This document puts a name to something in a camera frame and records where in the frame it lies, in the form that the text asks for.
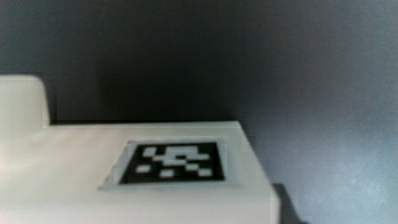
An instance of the dark gray wall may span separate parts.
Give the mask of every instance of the dark gray wall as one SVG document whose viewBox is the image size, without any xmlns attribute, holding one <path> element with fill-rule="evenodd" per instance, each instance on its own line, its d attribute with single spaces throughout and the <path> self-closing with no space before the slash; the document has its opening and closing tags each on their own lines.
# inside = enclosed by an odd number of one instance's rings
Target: dark gray wall
<svg viewBox="0 0 398 224">
<path fill-rule="evenodd" d="M 0 72 L 53 122 L 241 121 L 312 224 L 398 220 L 394 0 L 0 0 Z"/>
</svg>

